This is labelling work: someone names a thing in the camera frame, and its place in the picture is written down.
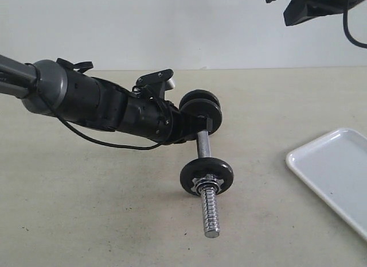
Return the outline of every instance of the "wire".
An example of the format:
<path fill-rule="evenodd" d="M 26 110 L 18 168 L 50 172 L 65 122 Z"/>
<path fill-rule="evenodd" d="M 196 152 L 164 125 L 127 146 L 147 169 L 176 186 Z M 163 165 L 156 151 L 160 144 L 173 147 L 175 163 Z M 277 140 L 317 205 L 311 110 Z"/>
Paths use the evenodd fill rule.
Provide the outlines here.
<path fill-rule="evenodd" d="M 152 146 L 132 146 L 132 145 L 119 145 L 119 144 L 112 144 L 112 143 L 109 143 L 109 142 L 103 142 L 103 141 L 99 141 L 99 140 L 96 140 L 94 138 L 91 138 L 87 135 L 85 135 L 84 133 L 80 132 L 79 130 L 77 130 L 75 127 L 73 127 L 69 122 L 67 122 L 59 113 L 57 113 L 57 111 L 53 108 L 53 106 L 51 105 L 51 103 L 48 101 L 48 99 L 39 91 L 37 90 L 38 92 L 38 96 L 41 98 L 41 100 L 46 104 L 46 106 L 48 107 L 48 109 L 52 112 L 52 114 L 63 124 L 65 125 L 68 129 L 70 129 L 72 132 L 74 132 L 75 134 L 77 134 L 79 137 L 89 141 L 89 142 L 93 142 L 94 144 L 98 144 L 98 145 L 103 145 L 103 146 L 107 146 L 107 147 L 110 147 L 110 148 L 123 148 L 123 149 L 133 149 L 133 150 L 152 150 L 152 149 L 155 149 L 161 145 L 163 145 L 170 137 L 172 131 L 173 131 L 173 115 L 172 115 L 172 111 L 169 111 L 170 112 L 170 117 L 169 119 L 167 119 L 166 115 L 165 115 L 165 120 L 166 121 L 169 121 L 171 126 L 170 126 L 170 132 L 169 134 L 167 135 L 167 137 L 155 144 L 155 145 L 152 145 Z M 149 90 L 151 96 L 154 98 L 154 100 L 157 102 L 161 112 L 163 112 L 163 114 L 165 113 L 164 110 L 163 110 L 163 107 L 162 104 L 163 102 L 161 102 L 153 92 L 151 92 Z"/>
<path fill-rule="evenodd" d="M 349 3 L 350 0 L 347 0 L 345 7 L 344 7 L 344 13 L 343 13 L 343 28 L 344 28 L 344 33 L 346 38 L 355 46 L 360 47 L 360 48 L 365 48 L 367 49 L 367 44 L 366 43 L 362 43 L 357 41 L 349 32 L 349 27 L 348 27 L 348 10 L 349 10 Z"/>

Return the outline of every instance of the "beige table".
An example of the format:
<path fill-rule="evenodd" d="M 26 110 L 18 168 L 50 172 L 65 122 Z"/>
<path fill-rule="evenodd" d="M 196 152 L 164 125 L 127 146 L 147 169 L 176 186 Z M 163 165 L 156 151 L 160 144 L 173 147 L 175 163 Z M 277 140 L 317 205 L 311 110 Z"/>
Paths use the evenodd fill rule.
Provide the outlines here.
<path fill-rule="evenodd" d="M 93 72 L 131 88 L 144 72 Z M 179 172 L 195 143 L 137 152 L 76 137 L 0 99 L 0 266 L 367 266 L 367 244 L 285 165 L 286 153 L 340 126 L 367 134 L 367 69 L 177 71 L 221 99 L 213 157 L 235 170 L 218 197 L 221 236 Z M 122 133 L 83 130 L 127 144 Z"/>

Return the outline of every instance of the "dumbbell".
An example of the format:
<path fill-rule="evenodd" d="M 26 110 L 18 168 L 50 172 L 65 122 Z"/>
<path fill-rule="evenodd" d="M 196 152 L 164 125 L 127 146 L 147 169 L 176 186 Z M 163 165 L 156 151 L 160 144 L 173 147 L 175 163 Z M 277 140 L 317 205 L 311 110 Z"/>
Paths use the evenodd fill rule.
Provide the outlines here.
<path fill-rule="evenodd" d="M 196 139 L 198 158 L 184 166 L 180 183 L 188 193 L 201 196 L 204 234 L 208 238 L 215 238 L 220 234 L 216 195 L 232 185 L 234 176 L 231 166 L 213 158 L 210 151 L 209 135 L 216 132 L 222 123 L 220 103 L 212 93 L 194 90 L 182 98 L 179 109 L 213 121 L 210 132 L 204 130 L 193 137 Z"/>

